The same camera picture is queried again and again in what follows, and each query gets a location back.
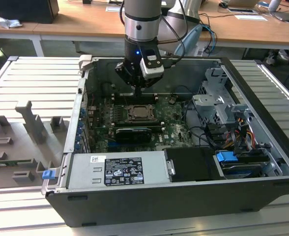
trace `motherboard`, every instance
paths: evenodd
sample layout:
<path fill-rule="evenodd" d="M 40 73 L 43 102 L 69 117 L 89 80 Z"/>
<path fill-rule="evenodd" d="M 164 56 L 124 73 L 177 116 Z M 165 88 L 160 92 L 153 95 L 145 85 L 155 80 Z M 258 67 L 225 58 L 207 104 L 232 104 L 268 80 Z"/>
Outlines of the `motherboard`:
<path fill-rule="evenodd" d="M 194 145 L 183 121 L 183 102 L 171 96 L 142 98 L 141 102 L 128 97 L 105 97 L 90 106 L 88 114 L 94 153 Z"/>

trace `slotted aluminum table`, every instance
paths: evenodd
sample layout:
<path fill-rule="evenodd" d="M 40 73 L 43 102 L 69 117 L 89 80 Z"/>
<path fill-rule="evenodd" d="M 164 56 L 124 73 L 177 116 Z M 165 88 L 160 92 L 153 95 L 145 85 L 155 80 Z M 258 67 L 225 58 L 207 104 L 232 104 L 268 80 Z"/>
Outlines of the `slotted aluminum table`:
<path fill-rule="evenodd" d="M 289 136 L 289 92 L 263 65 L 232 61 L 257 97 Z M 77 58 L 25 58 L 10 61 L 0 71 L 0 113 L 10 121 L 18 98 L 33 102 L 33 111 L 49 119 L 61 110 L 70 118 L 71 102 L 79 76 Z M 289 235 L 289 195 L 282 196 L 259 212 L 216 215 L 125 225 L 69 228 L 40 193 L 39 187 L 0 190 L 0 235 L 64 236 L 252 236 Z"/>

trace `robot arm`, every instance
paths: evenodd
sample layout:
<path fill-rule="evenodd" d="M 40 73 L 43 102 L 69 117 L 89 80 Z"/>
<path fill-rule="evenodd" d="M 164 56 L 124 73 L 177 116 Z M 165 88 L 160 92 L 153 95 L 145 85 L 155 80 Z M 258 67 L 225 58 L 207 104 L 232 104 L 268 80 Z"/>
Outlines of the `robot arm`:
<path fill-rule="evenodd" d="M 175 6 L 168 12 L 167 21 L 180 30 L 178 34 L 183 35 L 186 24 L 187 28 L 192 29 L 199 23 L 197 12 L 202 0 L 181 0 L 183 7 L 179 1 L 176 0 Z M 117 65 L 116 72 L 139 96 L 143 89 L 163 77 L 165 62 L 159 53 L 158 44 L 161 41 L 158 37 L 170 42 L 168 52 L 174 52 L 178 40 L 169 40 L 174 38 L 173 32 L 165 22 L 160 24 L 163 22 L 160 0 L 125 0 L 123 6 L 125 20 L 121 17 L 121 21 L 125 25 L 125 58 Z M 187 16 L 181 14 L 180 9 L 184 9 Z"/>

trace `warning label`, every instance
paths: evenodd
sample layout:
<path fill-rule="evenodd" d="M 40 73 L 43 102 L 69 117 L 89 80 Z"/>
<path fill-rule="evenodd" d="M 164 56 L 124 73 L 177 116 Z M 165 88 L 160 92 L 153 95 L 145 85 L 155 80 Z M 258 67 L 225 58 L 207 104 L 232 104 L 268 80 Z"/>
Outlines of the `warning label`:
<path fill-rule="evenodd" d="M 141 157 L 105 159 L 104 175 L 106 186 L 145 183 Z"/>

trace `blue drive bracket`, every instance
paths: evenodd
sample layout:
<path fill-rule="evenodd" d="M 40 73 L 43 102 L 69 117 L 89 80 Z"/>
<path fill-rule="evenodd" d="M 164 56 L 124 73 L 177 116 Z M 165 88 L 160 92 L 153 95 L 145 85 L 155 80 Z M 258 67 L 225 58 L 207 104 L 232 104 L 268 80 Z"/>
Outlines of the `blue drive bracket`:
<path fill-rule="evenodd" d="M 56 170 L 47 170 L 43 172 L 42 179 L 55 179 Z"/>
<path fill-rule="evenodd" d="M 221 151 L 217 154 L 217 158 L 218 158 L 219 162 L 238 161 L 237 157 L 234 156 L 234 152 L 232 152 L 232 151 Z"/>

